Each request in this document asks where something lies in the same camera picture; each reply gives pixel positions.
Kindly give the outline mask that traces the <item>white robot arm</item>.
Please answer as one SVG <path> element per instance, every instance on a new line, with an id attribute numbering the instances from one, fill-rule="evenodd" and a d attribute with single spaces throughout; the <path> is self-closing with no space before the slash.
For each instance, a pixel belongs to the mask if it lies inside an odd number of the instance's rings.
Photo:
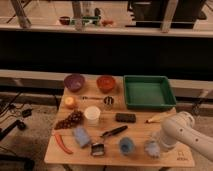
<path id="1" fill-rule="evenodd" d="M 154 138 L 163 152 L 173 150 L 181 142 L 213 162 L 213 137 L 196 131 L 194 125 L 194 117 L 182 111 L 164 119 Z"/>

